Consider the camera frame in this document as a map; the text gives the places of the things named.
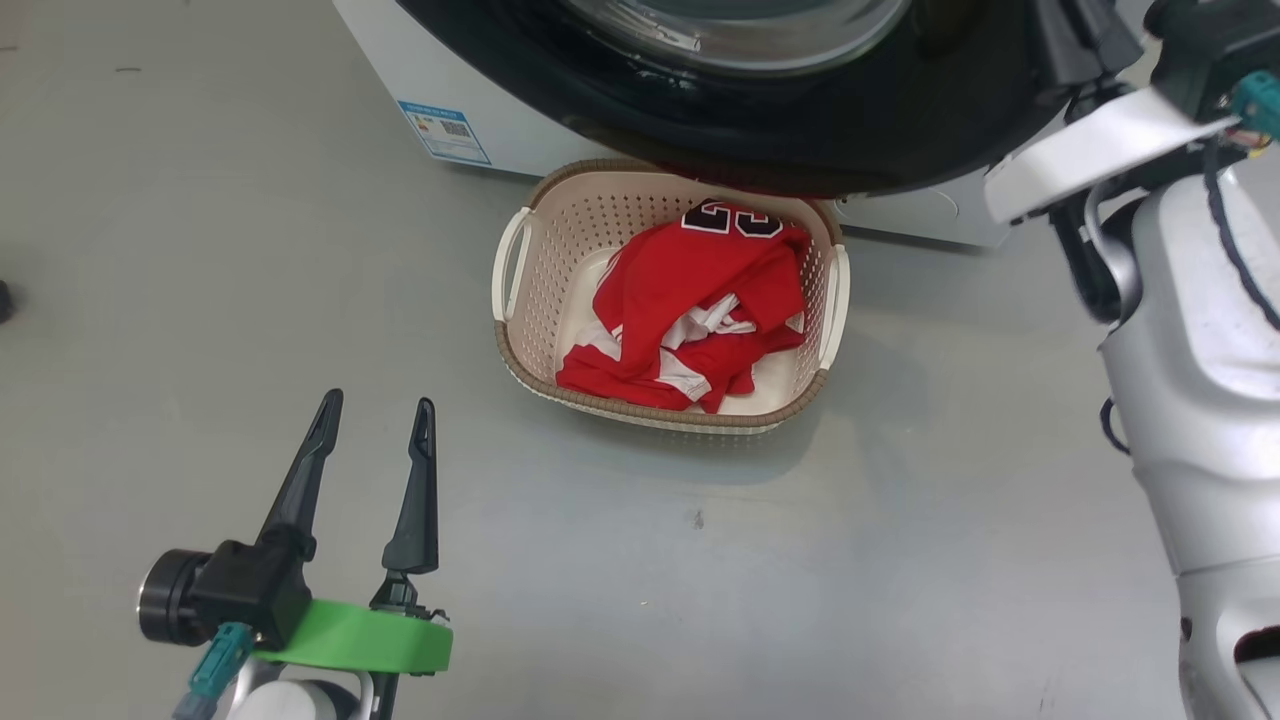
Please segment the brown basket rim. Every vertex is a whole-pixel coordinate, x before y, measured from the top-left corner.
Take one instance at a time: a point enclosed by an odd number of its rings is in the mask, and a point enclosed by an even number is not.
[[[580,160],[577,163],[571,163],[563,168],[553,172],[552,174],[543,178],[541,182],[534,187],[532,193],[529,197],[529,208],[536,209],[539,201],[557,184],[575,176],[586,173],[654,173],[669,176],[671,173],[650,165],[640,160],[630,159],[611,159],[611,160]],[[832,243],[842,243],[844,233],[840,229],[840,223],[836,222],[835,215],[831,209],[826,205],[818,204],[813,200],[805,200],[810,208],[813,208],[822,222],[827,225],[827,232],[831,234]],[[659,410],[657,407],[645,407],[643,405],[632,405],[630,402],[623,402],[621,400],[611,400],[605,397],[595,397],[594,395],[586,395],[582,392],[575,392],[571,389],[564,389],[557,384],[548,383],[539,379],[532,373],[530,373],[516,357],[515,351],[511,347],[511,340],[507,337],[507,323],[502,320],[494,322],[494,334],[498,340],[498,352],[502,354],[502,361],[507,364],[516,379],[522,384],[532,389],[539,395],[545,395],[548,397],[556,398],[561,402],[568,405],[580,405],[585,407],[591,407],[594,410],[600,410],[604,413],[613,413],[617,415],[626,415],[628,418],[637,418],[644,420],[650,420],[655,423],[671,423],[682,425],[699,425],[708,428],[762,428],[767,425],[776,425],[785,420],[790,420],[818,396],[818,392],[827,384],[827,370],[819,369],[814,373],[813,379],[809,380],[809,386],[805,387],[804,392],[800,393],[795,400],[769,413],[767,415],[700,415],[695,413],[680,413],[675,410]]]

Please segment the white stripe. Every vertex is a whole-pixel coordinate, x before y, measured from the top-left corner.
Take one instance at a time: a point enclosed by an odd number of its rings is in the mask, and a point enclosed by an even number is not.
[[[669,384],[678,389],[681,395],[691,401],[698,401],[701,396],[712,391],[712,383],[704,375],[699,375],[689,365],[680,361],[673,352],[667,348],[658,351],[662,368],[658,370],[658,382]]]
[[[739,305],[737,295],[731,292],[705,310],[694,306],[671,325],[667,334],[662,336],[662,346],[668,350],[678,350],[681,345],[698,342],[712,333],[754,333],[755,323],[735,322],[728,316]]]
[[[599,320],[582,328],[577,333],[577,338],[573,340],[573,345],[594,347],[608,355],[614,363],[622,359],[622,345],[609,334],[609,331],[604,329],[604,323]]]

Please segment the jersey number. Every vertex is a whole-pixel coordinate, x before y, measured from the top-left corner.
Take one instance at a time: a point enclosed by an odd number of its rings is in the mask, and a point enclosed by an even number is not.
[[[736,225],[737,232],[745,237],[773,237],[782,232],[782,220],[777,218],[749,210],[732,210],[717,200],[708,200],[685,213],[684,219],[680,220],[680,227],[691,231],[728,234],[730,223]]]

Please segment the white panel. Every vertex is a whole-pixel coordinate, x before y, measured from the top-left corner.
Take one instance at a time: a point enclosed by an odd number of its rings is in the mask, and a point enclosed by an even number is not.
[[[500,90],[396,0],[334,0],[334,5],[392,97],[466,114],[495,169],[545,176],[575,160],[620,156]]]
[[[859,228],[996,247],[1011,228],[991,219],[982,196],[983,172],[937,187],[884,197],[846,197],[836,217],[856,236]]]

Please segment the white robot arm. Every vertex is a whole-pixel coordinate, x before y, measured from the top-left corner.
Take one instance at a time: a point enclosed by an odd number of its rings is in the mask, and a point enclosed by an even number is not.
[[[1240,120],[1193,122],[1147,88],[987,177],[997,220],[1050,214],[1082,299],[1111,325],[1101,351],[1129,443],[1117,446],[1176,577],[1179,676],[1197,720],[1280,717],[1280,243],[1219,170],[1228,137],[1266,140],[1226,135]],[[1100,218],[1137,187],[1149,195]]]

